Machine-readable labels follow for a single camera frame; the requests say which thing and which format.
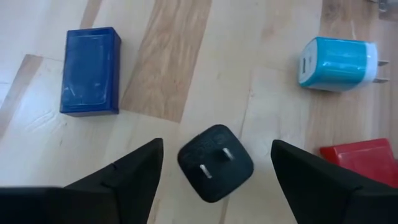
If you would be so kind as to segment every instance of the metal prong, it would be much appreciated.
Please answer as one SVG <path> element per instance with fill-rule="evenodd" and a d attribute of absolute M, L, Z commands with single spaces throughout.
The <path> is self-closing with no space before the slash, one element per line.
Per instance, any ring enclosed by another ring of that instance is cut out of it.
<path fill-rule="evenodd" d="M 211 179 L 213 176 L 211 175 L 211 173 L 207 170 L 206 166 L 203 164 L 200 164 L 200 169 L 205 173 L 206 177 Z"/>
<path fill-rule="evenodd" d="M 388 81 L 390 81 L 388 78 L 375 78 L 373 83 L 386 83 Z"/>
<path fill-rule="evenodd" d="M 380 61 L 377 63 L 377 65 L 378 65 L 379 67 L 381 67 L 381 66 L 387 65 L 388 63 L 390 63 L 390 62 L 389 62 L 389 61 L 385 61 L 385 60 L 380 60 Z"/>
<path fill-rule="evenodd" d="M 230 160 L 235 159 L 235 157 L 232 155 L 232 153 L 229 151 L 229 149 L 223 148 L 223 152 L 225 153 L 226 157 L 228 157 L 228 159 L 230 159 Z"/>

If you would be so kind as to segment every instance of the wood grain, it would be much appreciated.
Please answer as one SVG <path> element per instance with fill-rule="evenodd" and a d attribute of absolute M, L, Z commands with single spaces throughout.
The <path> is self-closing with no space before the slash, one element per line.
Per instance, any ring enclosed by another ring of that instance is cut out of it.
<path fill-rule="evenodd" d="M 102 0 L 88 0 L 83 18 L 80 22 L 81 29 L 89 29 L 93 27 L 95 18 L 100 10 Z"/>
<path fill-rule="evenodd" d="M 211 0 L 157 0 L 121 108 L 180 122 Z"/>
<path fill-rule="evenodd" d="M 340 39 L 374 40 L 377 4 L 358 0 L 324 0 L 320 35 Z M 305 147 L 363 141 L 374 137 L 374 85 L 344 93 L 314 91 Z"/>
<path fill-rule="evenodd" d="M 42 57 L 25 55 L 10 90 L 0 108 L 0 139 L 4 136 L 21 98 L 24 96 L 36 71 L 39 69 L 42 60 Z"/>

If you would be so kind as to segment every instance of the red plastic block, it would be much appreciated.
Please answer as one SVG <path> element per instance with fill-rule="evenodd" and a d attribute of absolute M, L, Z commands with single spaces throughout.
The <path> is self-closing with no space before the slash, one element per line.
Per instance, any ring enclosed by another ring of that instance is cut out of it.
<path fill-rule="evenodd" d="M 331 163 L 398 188 L 398 165 L 387 139 L 321 147 L 320 153 Z"/>

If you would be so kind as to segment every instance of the blue plastic case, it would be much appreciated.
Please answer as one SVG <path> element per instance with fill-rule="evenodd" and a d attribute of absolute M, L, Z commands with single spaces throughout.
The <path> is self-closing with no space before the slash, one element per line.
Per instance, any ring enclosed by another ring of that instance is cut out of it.
<path fill-rule="evenodd" d="M 68 31 L 61 113 L 119 113 L 120 45 L 121 39 L 112 27 Z"/>

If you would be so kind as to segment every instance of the blue and white charger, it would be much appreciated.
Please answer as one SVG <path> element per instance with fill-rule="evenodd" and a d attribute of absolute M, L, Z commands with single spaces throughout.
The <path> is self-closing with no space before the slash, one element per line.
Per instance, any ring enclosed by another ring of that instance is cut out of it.
<path fill-rule="evenodd" d="M 379 62 L 375 43 L 358 40 L 314 38 L 300 57 L 298 82 L 302 87 L 328 91 L 347 91 L 377 78 Z"/>

